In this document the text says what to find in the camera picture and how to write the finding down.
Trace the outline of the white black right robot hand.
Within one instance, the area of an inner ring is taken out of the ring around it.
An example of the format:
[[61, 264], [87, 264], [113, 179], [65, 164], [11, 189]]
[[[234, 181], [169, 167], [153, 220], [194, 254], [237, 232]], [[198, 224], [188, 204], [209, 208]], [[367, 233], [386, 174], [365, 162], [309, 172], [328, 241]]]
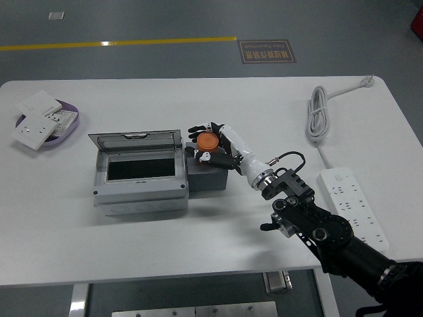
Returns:
[[229, 125], [210, 122], [188, 129], [188, 137], [195, 143], [200, 142], [201, 133], [212, 133], [218, 138], [218, 146], [224, 151], [214, 153], [187, 147], [186, 152], [196, 161], [216, 168], [236, 170], [247, 177], [248, 184], [255, 190], [264, 190], [276, 179], [270, 165], [256, 158], [256, 155], [242, 138]]

